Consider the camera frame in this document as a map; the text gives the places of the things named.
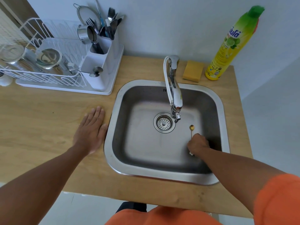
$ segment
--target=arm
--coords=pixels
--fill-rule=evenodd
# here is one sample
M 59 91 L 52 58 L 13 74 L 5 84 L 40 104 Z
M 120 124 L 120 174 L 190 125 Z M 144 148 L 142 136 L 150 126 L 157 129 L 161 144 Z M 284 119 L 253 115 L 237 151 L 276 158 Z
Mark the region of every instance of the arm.
M 253 214 L 258 192 L 271 178 L 285 172 L 244 156 L 216 151 L 204 136 L 195 134 L 187 144 L 195 156 L 202 159 L 221 184 Z
M 103 143 L 104 113 L 100 107 L 92 109 L 80 123 L 71 148 L 0 188 L 0 224 L 38 224 L 42 220 L 77 165 Z

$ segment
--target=sink rim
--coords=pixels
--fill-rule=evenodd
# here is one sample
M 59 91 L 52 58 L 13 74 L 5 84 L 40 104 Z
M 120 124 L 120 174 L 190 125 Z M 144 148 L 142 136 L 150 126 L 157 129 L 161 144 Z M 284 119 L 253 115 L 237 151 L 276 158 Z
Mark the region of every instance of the sink rim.
M 187 182 L 187 183 L 194 183 L 197 185 L 217 184 L 219 180 L 216 178 L 216 176 L 213 173 L 194 174 L 194 173 L 155 170 L 151 168 L 125 164 L 115 156 L 113 152 L 113 136 L 114 136 L 123 96 L 129 89 L 135 86 L 166 87 L 166 84 L 165 82 L 152 81 L 152 80 L 133 80 L 123 85 L 123 87 L 118 91 L 115 104 L 112 109 L 110 124 L 107 130 L 107 136 L 104 143 L 104 155 L 109 166 L 117 173 L 124 174 L 124 175 L 139 176 L 145 178 L 157 178 L 157 179 L 164 179 L 167 181 Z M 222 151 L 230 153 L 224 107 L 220 97 L 208 87 L 201 86 L 201 85 L 179 84 L 179 87 L 182 89 L 204 92 L 213 99 L 217 107 Z

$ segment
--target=faucet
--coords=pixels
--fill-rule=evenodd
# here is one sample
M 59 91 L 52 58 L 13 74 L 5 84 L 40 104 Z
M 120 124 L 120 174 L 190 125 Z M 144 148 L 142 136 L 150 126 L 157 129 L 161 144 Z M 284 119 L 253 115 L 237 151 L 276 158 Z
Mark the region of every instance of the faucet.
M 175 80 L 178 62 L 179 57 L 176 55 L 167 56 L 163 62 L 163 73 L 171 106 L 171 116 L 175 119 L 175 123 L 181 119 L 179 112 L 182 108 L 181 90 Z

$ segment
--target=white hose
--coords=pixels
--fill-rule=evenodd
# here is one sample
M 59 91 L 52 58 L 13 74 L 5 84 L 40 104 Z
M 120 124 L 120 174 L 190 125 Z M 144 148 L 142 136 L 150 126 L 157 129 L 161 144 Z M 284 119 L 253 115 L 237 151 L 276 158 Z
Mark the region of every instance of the white hose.
M 169 64 L 169 57 L 166 56 L 165 60 L 163 61 L 163 75 L 165 77 L 165 82 L 166 82 L 166 88 L 167 88 L 167 93 L 168 93 L 168 98 L 170 101 L 170 105 L 173 103 L 173 96 L 171 93 L 171 89 L 170 89 L 170 85 L 169 85 L 169 81 L 168 81 L 168 75 L 167 75 L 167 64 Z

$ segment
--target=yellow sponge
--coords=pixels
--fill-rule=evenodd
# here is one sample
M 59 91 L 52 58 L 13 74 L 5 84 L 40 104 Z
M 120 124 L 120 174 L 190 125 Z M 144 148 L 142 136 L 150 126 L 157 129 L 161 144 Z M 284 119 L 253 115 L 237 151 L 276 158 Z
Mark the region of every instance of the yellow sponge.
M 204 64 L 197 61 L 188 61 L 182 79 L 199 82 Z

